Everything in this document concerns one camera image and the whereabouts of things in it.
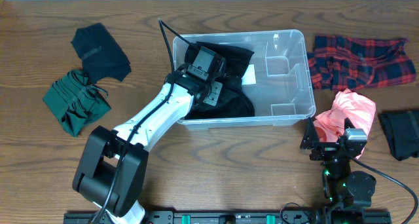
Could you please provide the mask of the small black cloth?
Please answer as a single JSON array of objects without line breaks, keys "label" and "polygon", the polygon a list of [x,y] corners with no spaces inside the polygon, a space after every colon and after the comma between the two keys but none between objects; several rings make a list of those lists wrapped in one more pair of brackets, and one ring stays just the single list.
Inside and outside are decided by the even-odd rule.
[{"label": "small black cloth", "polygon": [[91,83],[107,77],[122,82],[132,71],[127,55],[102,23],[78,28],[71,44]]}]

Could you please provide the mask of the dark green garment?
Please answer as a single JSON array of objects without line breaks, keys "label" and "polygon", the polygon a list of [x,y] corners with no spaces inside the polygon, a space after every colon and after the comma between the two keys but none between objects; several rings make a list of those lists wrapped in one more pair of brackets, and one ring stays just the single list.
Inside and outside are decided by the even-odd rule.
[{"label": "dark green garment", "polygon": [[63,130],[77,137],[81,130],[111,110],[102,94],[104,89],[92,84],[83,70],[71,70],[55,81],[43,97]]}]

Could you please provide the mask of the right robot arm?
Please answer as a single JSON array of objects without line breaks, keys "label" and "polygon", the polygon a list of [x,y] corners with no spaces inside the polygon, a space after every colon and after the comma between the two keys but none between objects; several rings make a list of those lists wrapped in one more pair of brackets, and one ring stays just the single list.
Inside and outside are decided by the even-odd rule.
[{"label": "right robot arm", "polygon": [[350,119],[344,120],[344,133],[335,142],[321,142],[311,118],[300,145],[310,150],[310,160],[323,166],[322,182],[325,198],[330,204],[317,211],[314,223],[365,223],[365,209],[371,207],[376,179],[352,171],[350,163],[359,156],[367,143],[367,135],[355,128]]}]

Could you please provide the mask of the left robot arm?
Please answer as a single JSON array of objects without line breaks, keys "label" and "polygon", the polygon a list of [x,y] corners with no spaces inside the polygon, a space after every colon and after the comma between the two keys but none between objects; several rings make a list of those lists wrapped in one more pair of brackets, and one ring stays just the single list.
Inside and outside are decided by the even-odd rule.
[{"label": "left robot arm", "polygon": [[91,132],[73,179],[73,189],[100,208],[88,223],[99,223],[106,215],[112,223],[141,223],[145,210],[137,198],[151,149],[194,105],[220,89],[217,78],[224,73],[224,64],[182,64],[130,120],[112,130],[99,126]]}]

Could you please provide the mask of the large black garment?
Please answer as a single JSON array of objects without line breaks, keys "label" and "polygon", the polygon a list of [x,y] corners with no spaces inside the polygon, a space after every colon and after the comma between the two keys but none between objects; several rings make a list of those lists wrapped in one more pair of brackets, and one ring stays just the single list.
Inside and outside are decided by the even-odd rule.
[{"label": "large black garment", "polygon": [[206,47],[226,60],[225,72],[216,78],[222,84],[217,104],[206,103],[194,106],[185,116],[186,120],[222,119],[236,117],[253,117],[255,108],[250,99],[242,92],[244,76],[254,52],[241,47],[218,45],[214,43],[195,42],[197,47]]}]

